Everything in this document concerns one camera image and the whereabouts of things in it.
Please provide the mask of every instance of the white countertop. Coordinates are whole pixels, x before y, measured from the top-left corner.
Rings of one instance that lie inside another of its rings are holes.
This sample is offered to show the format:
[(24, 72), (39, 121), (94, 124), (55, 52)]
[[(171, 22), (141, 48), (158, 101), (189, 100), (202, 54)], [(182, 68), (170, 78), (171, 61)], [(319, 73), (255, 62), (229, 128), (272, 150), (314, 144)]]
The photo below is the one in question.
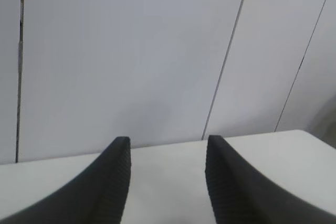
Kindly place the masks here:
[[(336, 215), (336, 150), (303, 131), (230, 137), (228, 143), (279, 186)], [(207, 141), (131, 150), (122, 223), (216, 223), (205, 181)], [(0, 166), (0, 219), (43, 199), (99, 154)]]

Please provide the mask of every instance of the white wall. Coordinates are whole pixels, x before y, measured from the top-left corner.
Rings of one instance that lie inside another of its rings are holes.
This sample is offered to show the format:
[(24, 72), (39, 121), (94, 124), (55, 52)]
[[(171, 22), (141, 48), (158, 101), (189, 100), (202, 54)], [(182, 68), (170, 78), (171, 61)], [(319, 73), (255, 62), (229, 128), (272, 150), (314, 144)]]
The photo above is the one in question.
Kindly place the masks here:
[(244, 1), (207, 134), (275, 130), (323, 1)]
[(303, 129), (315, 133), (316, 127), (327, 127), (336, 121), (335, 18), (336, 0), (327, 0), (279, 122), (279, 131)]
[(240, 0), (25, 0), (21, 161), (199, 140)]
[(20, 0), (0, 0), (0, 164), (15, 161)]

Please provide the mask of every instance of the white table surface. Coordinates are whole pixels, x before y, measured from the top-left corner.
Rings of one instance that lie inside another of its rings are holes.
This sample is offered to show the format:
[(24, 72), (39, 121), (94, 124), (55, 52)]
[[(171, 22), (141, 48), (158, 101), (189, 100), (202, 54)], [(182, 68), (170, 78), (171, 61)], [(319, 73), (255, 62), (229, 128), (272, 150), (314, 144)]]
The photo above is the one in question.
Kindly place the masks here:
[[(226, 139), (282, 188), (336, 215), (336, 150), (303, 131)], [(205, 181), (207, 141), (132, 149), (122, 223), (216, 223)], [(0, 166), (0, 219), (66, 184), (99, 154)]]

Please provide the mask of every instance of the black curved rubber piece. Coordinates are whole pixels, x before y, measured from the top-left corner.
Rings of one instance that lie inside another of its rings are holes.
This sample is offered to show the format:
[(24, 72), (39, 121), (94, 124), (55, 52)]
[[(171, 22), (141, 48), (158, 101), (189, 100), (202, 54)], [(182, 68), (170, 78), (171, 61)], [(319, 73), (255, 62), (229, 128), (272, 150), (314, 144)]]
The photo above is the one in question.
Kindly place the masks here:
[(269, 180), (221, 136), (208, 139), (205, 174), (218, 224), (336, 223), (335, 215)]
[(64, 187), (0, 224), (120, 223), (130, 176), (130, 139), (117, 137)]

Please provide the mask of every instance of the dark vertical line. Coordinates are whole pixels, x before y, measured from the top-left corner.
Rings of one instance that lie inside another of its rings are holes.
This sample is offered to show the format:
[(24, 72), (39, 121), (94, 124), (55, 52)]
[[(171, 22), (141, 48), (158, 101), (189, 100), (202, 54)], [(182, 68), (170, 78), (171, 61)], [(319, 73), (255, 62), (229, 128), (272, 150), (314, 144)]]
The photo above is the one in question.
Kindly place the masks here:
[(224, 68), (225, 68), (225, 65), (226, 65), (226, 60), (228, 58), (228, 54), (230, 52), (231, 44), (232, 44), (233, 38), (235, 36), (235, 31), (236, 31), (236, 27), (237, 27), (237, 24), (238, 24), (238, 21), (239, 21), (240, 13), (242, 11), (243, 3), (244, 3), (244, 0), (241, 0), (240, 1), (240, 6), (239, 6), (239, 9), (238, 9), (238, 12), (237, 12), (235, 24), (233, 25), (230, 41), (229, 41), (229, 44), (228, 44), (227, 49), (226, 49), (223, 65), (222, 65), (222, 68), (220, 70), (220, 74), (219, 74), (219, 77), (218, 77), (215, 93), (214, 93), (214, 96), (213, 96), (212, 101), (211, 101), (210, 110), (209, 110), (208, 116), (206, 118), (205, 126), (204, 126), (204, 129), (203, 129), (203, 134), (202, 134), (202, 140), (204, 139), (206, 128), (208, 127), (210, 115), (211, 115), (212, 108), (213, 108), (214, 103), (215, 103), (215, 99), (216, 99), (216, 96), (217, 96), (217, 91), (218, 91), (218, 88), (219, 88), (220, 80), (222, 79), (223, 71), (224, 71)]
[(306, 47), (306, 49), (305, 49), (305, 52), (304, 52), (304, 54), (303, 54), (303, 57), (302, 57), (302, 60), (301, 60), (300, 66), (299, 66), (299, 68), (298, 68), (298, 71), (296, 72), (296, 75), (295, 75), (294, 81), (293, 81), (293, 83), (292, 83), (292, 86), (290, 87), (289, 93), (288, 93), (288, 95), (287, 95), (287, 98), (286, 98), (285, 104), (283, 105), (283, 108), (282, 108), (282, 111), (281, 111), (281, 114), (280, 114), (279, 120), (278, 120), (278, 122), (277, 122), (277, 125), (276, 125), (276, 127), (275, 127), (275, 129), (274, 129), (274, 132), (276, 132), (276, 131), (277, 131), (277, 129), (278, 129), (278, 126), (279, 126), (279, 123), (280, 123), (280, 120), (281, 120), (282, 114), (283, 114), (283, 112), (285, 111), (285, 107), (286, 107), (286, 105), (287, 105), (287, 102), (288, 102), (288, 99), (289, 99), (290, 93), (292, 92), (292, 89), (293, 89), (293, 87), (294, 87), (295, 81), (296, 81), (296, 79), (297, 79), (297, 77), (298, 77), (298, 74), (299, 74), (299, 72), (300, 72), (300, 69), (301, 69), (302, 63), (303, 63), (303, 61), (304, 61), (304, 58), (306, 57), (306, 53), (307, 53), (307, 51), (308, 51), (308, 48), (309, 48), (309, 45), (310, 45), (311, 39), (313, 38), (313, 35), (314, 35), (315, 29), (316, 29), (316, 27), (317, 27), (317, 24), (318, 24), (318, 22), (319, 22), (319, 20), (320, 20), (320, 17), (321, 17), (321, 14), (322, 14), (322, 11), (323, 11), (323, 8), (324, 8), (324, 5), (326, 4), (326, 1), (327, 1), (327, 0), (324, 0), (324, 2), (323, 2), (323, 5), (322, 5), (322, 8), (321, 8), (321, 11), (320, 11), (320, 13), (319, 13), (319, 16), (318, 16), (318, 18), (317, 18), (317, 20), (316, 20), (316, 23), (315, 23), (314, 29), (313, 29), (313, 31), (312, 31), (312, 33), (311, 33), (311, 35), (310, 35), (310, 38), (309, 38), (309, 41), (308, 41), (307, 47)]
[(21, 4), (20, 6), (20, 41), (19, 41), (19, 47), (18, 47), (18, 85), (17, 85), (17, 111), (16, 111), (16, 145), (15, 145), (15, 162), (16, 163), (18, 163), (19, 161), (24, 0), (20, 0), (20, 4)]

